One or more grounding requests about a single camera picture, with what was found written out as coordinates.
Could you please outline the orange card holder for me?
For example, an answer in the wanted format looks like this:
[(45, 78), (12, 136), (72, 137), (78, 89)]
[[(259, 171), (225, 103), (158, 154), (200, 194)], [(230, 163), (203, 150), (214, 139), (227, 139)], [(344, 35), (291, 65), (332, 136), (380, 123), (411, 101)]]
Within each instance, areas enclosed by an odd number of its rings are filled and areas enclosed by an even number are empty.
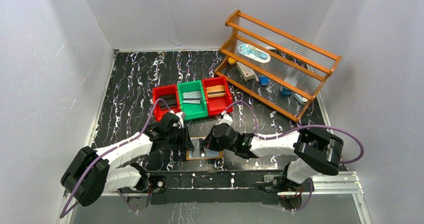
[(209, 160), (209, 159), (219, 159), (223, 157), (222, 151), (213, 151), (201, 147), (202, 141), (205, 137), (192, 137), (190, 140), (194, 145), (194, 150), (186, 151), (186, 160)]

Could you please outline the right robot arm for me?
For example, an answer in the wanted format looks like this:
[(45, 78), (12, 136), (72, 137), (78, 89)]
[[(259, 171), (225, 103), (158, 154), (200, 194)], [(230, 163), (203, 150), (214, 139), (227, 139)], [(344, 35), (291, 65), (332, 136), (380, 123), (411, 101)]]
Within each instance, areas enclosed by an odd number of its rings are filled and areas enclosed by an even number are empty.
[(212, 151), (229, 150), (243, 159), (271, 155), (296, 156), (284, 168), (282, 179), (301, 184), (318, 173), (339, 173), (344, 142), (323, 128), (305, 126), (287, 134), (239, 133), (223, 123), (214, 126), (200, 147)]

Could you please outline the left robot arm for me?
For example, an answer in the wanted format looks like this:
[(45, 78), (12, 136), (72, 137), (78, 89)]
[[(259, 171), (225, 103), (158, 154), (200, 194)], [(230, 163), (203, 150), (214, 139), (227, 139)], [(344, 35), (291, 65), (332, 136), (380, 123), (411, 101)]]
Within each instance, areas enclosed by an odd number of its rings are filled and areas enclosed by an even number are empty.
[(103, 193), (126, 187), (147, 191), (151, 186), (150, 173), (130, 161), (158, 149), (192, 150), (185, 116), (184, 112), (170, 111), (144, 131), (109, 147), (83, 147), (63, 174), (61, 185), (82, 206), (91, 205)]

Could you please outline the silver VIP card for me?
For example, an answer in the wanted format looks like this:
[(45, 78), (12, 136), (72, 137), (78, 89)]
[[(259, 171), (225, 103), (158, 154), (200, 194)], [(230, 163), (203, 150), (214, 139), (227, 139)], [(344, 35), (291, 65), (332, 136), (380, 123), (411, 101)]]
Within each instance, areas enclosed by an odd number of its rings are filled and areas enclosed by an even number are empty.
[(184, 92), (183, 94), (184, 98), (202, 98), (201, 91), (191, 91), (191, 92)]

